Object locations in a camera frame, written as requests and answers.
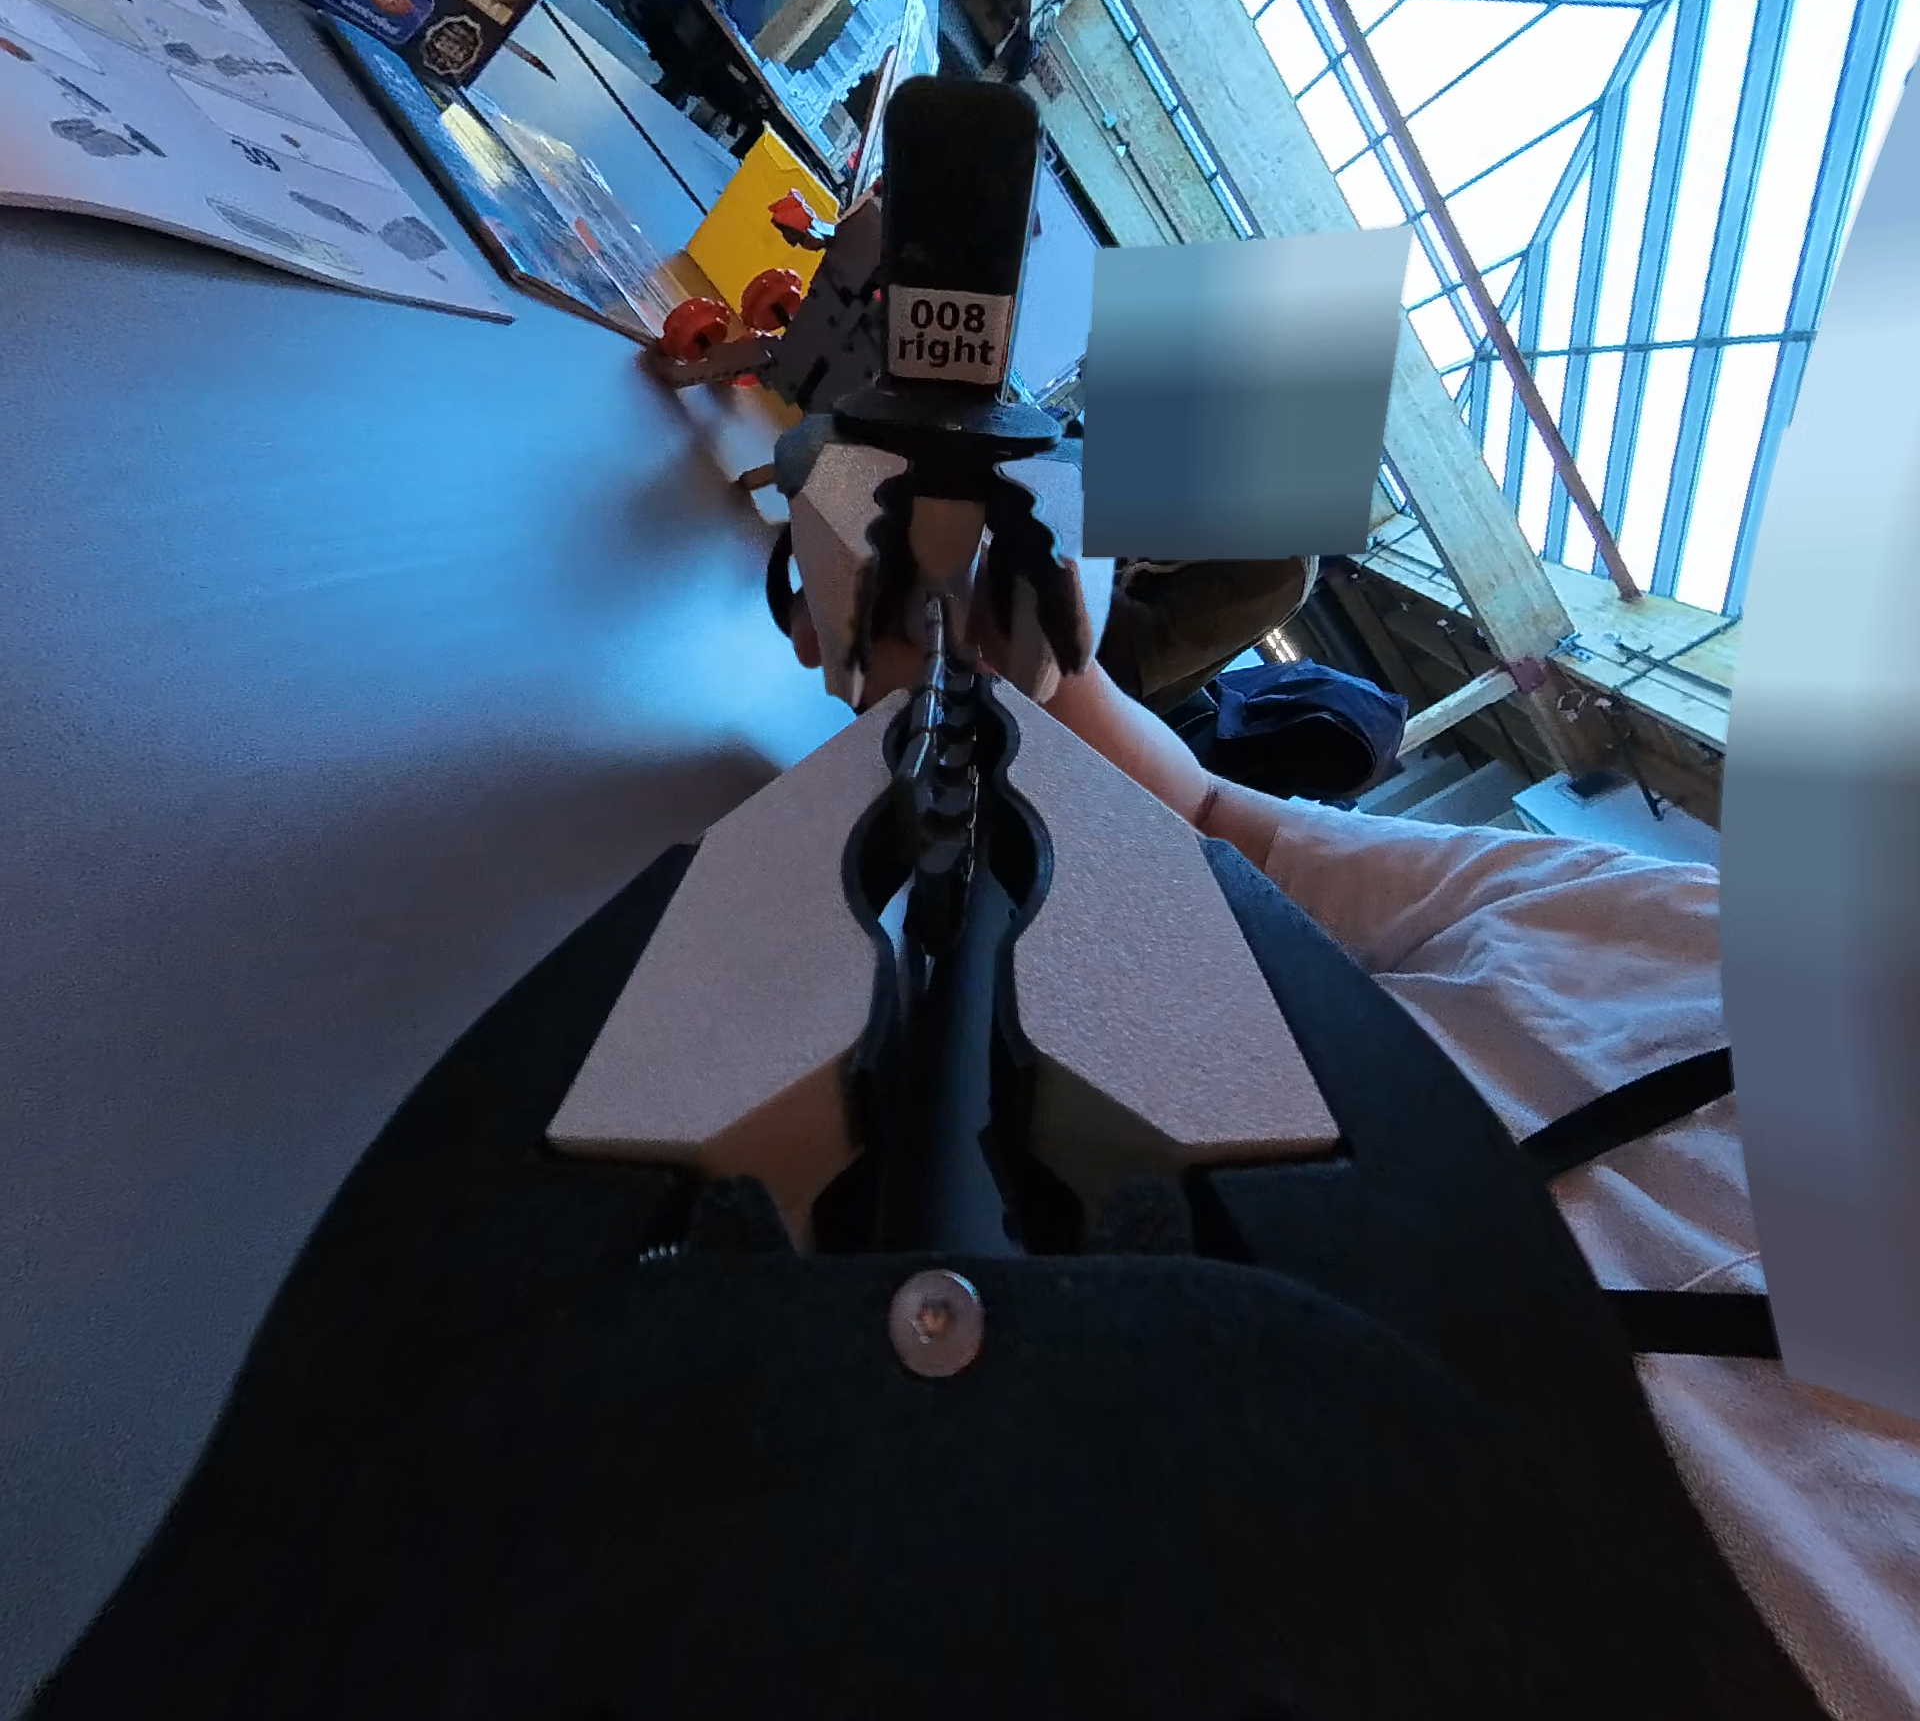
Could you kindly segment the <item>grey orange toy robot chassis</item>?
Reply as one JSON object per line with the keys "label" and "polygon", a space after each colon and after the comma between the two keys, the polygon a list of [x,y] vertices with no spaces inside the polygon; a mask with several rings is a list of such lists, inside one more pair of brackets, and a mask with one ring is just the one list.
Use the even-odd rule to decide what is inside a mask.
{"label": "grey orange toy robot chassis", "polygon": [[785,411],[827,413],[876,379],[881,350],[881,187],[867,187],[843,219],[817,219],[792,187],[768,206],[784,245],[813,252],[817,269],[759,269],[741,308],[680,299],[637,367],[662,388],[747,384]]}

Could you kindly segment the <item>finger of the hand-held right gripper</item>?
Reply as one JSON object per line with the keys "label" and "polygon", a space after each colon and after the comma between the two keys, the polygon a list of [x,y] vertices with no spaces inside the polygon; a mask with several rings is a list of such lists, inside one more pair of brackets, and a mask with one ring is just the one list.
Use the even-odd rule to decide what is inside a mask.
{"label": "finger of the hand-held right gripper", "polygon": [[1080,472],[1075,459],[1000,459],[987,472],[970,629],[995,676],[1054,692],[1094,656],[1080,580]]}
{"label": "finger of the hand-held right gripper", "polygon": [[792,496],[792,573],[793,596],[806,600],[821,646],[837,656],[860,685],[860,707],[868,707],[884,689],[898,656],[888,646],[907,646],[901,675],[915,675],[924,654],[924,580],[905,550],[905,600],[884,629],[868,618],[868,571],[876,547],[868,526],[884,517],[876,488],[907,467],[905,455],[868,446],[821,446],[804,488]]}

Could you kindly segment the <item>open instruction booklet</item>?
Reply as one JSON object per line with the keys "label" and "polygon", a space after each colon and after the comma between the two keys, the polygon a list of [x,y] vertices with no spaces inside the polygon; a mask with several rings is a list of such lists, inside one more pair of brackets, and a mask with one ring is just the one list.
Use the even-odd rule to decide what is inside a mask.
{"label": "open instruction booklet", "polygon": [[4,0],[4,206],[511,324],[238,0]]}

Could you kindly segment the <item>blue printed leaflet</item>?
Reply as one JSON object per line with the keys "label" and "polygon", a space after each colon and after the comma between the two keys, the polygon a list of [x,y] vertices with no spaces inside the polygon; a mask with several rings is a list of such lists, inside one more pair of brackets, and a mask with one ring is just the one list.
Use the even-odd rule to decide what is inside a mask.
{"label": "blue printed leaflet", "polygon": [[662,337],[656,254],[586,157],[518,122],[497,131],[492,109],[425,86],[339,16],[318,27],[511,287],[640,348]]}

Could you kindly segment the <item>dark blue bag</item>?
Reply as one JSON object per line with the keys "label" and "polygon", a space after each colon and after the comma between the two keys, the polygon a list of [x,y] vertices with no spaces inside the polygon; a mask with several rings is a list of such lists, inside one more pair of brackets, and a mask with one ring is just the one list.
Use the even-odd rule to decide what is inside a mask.
{"label": "dark blue bag", "polygon": [[1407,706],[1322,663],[1229,668],[1167,707],[1205,773],[1257,795],[1351,804],[1395,766]]}

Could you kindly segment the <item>thin red rod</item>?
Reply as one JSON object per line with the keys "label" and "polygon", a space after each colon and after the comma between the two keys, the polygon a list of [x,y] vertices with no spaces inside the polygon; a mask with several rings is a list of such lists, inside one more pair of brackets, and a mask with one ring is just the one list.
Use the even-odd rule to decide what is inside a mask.
{"label": "thin red rod", "polygon": [[1584,485],[1584,478],[1583,478],[1583,467],[1577,467],[1577,459],[1574,459],[1574,451],[1558,430],[1558,416],[1549,413],[1549,405],[1539,388],[1536,369],[1525,367],[1525,358],[1522,358],[1522,350],[1520,350],[1520,344],[1515,344],[1515,336],[1511,336],[1511,327],[1508,327],[1508,319],[1504,319],[1504,312],[1499,312],[1462,231],[1459,231],[1459,224],[1453,219],[1449,195],[1437,184],[1437,176],[1427,174],[1427,161],[1412,136],[1412,127],[1407,127],[1400,103],[1394,98],[1394,89],[1382,75],[1382,63],[1376,63],[1376,54],[1374,54],[1374,47],[1368,47],[1358,16],[1352,16],[1352,4],[1351,0],[1324,0],[1324,4],[1330,4],[1330,21],[1345,43],[1345,54],[1352,58],[1352,71],[1362,75],[1368,98],[1382,109],[1386,134],[1403,153],[1403,164],[1407,164],[1407,176],[1425,202],[1425,211],[1427,211],[1437,237],[1442,239],[1449,254],[1459,270],[1462,290],[1477,304],[1483,336],[1494,348],[1494,356],[1511,379],[1515,400],[1522,405],[1529,430],[1539,434],[1539,440],[1549,455],[1549,467],[1555,467],[1562,493],[1568,496],[1568,508],[1583,517],[1584,530],[1592,537],[1596,560],[1601,560],[1605,573],[1614,580],[1621,602],[1639,602],[1643,588],[1634,580],[1634,571],[1618,547],[1618,537],[1605,522],[1605,517],[1601,517],[1601,508],[1596,508],[1596,499],[1592,499],[1592,493],[1591,493],[1591,485]]}

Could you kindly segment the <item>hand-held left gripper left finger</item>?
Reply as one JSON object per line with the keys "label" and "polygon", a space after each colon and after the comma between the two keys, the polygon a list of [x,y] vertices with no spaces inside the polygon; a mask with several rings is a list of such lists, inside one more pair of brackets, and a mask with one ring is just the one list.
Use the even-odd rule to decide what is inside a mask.
{"label": "hand-held left gripper left finger", "polygon": [[755,1176],[793,1246],[860,1151],[847,1063],[876,945],[843,857],[881,801],[905,692],[709,828],[545,1141],[572,1158]]}

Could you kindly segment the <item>person's right hand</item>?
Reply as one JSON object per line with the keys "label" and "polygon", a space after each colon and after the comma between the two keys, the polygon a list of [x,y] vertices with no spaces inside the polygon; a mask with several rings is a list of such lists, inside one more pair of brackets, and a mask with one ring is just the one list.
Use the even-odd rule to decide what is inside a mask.
{"label": "person's right hand", "polygon": [[793,646],[800,667],[804,668],[817,668],[827,692],[835,701],[850,706],[852,711],[860,711],[860,685],[867,682],[857,675],[850,675],[837,656],[829,656],[829,650],[817,639],[817,627],[809,618],[809,605],[806,605],[804,592],[792,600],[785,639]]}

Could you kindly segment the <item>person's right forearm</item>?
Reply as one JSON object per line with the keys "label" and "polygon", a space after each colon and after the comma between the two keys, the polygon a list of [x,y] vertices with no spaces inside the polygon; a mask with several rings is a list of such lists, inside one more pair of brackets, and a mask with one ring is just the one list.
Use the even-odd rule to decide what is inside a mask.
{"label": "person's right forearm", "polygon": [[1255,870],[1277,835],[1277,801],[1229,782],[1183,740],[1103,668],[1066,675],[1046,707],[1117,773],[1177,810],[1196,835],[1230,843]]}

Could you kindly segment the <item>yellow plastic bin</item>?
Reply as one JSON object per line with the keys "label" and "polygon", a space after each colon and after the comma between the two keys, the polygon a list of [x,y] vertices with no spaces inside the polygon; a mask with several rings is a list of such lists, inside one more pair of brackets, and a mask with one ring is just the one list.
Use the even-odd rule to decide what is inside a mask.
{"label": "yellow plastic bin", "polygon": [[741,168],[709,210],[709,219],[687,237],[687,258],[713,285],[713,296],[741,312],[747,285],[764,270],[785,269],[813,279],[821,252],[793,249],[772,216],[785,193],[806,202],[813,219],[837,219],[837,195],[804,164],[777,131],[764,127]]}

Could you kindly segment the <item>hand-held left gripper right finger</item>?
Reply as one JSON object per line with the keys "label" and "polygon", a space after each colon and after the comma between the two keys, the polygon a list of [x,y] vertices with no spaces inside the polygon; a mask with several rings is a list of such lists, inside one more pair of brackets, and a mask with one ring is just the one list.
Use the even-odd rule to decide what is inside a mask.
{"label": "hand-held left gripper right finger", "polygon": [[1336,1122],[1201,835],[1015,689],[1008,782],[1049,873],[1015,942],[1032,1155],[1071,1188],[1330,1158]]}

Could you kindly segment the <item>grey desk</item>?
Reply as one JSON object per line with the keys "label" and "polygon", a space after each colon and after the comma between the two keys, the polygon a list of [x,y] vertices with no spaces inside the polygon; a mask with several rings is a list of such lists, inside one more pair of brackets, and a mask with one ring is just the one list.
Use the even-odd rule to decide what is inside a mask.
{"label": "grey desk", "polygon": [[4,1718],[343,1175],[843,717],[635,348],[4,211]]}

